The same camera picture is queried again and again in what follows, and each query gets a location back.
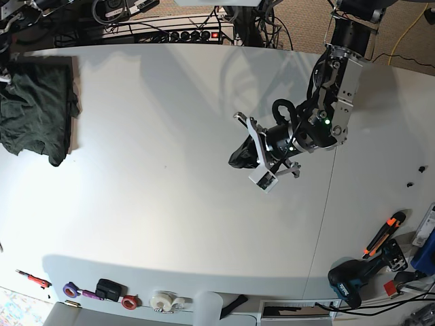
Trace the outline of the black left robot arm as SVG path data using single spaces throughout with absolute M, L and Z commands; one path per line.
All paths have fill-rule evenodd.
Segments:
M 310 75 L 306 99 L 295 105 L 288 99 L 274 101 L 275 126 L 264 128 L 238 112 L 234 118 L 249 135 L 232 153 L 229 165 L 251 169 L 250 179 L 263 188 L 279 175 L 300 175 L 294 156 L 317 149 L 334 149 L 347 141 L 348 123 L 370 41 L 391 1 L 337 1 L 330 26 L 334 30 L 325 52 Z

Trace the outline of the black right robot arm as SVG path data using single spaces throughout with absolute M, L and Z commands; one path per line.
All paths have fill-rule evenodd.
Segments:
M 7 69 L 12 35 L 37 24 L 72 1 L 1 1 L 1 83 L 11 84 Z

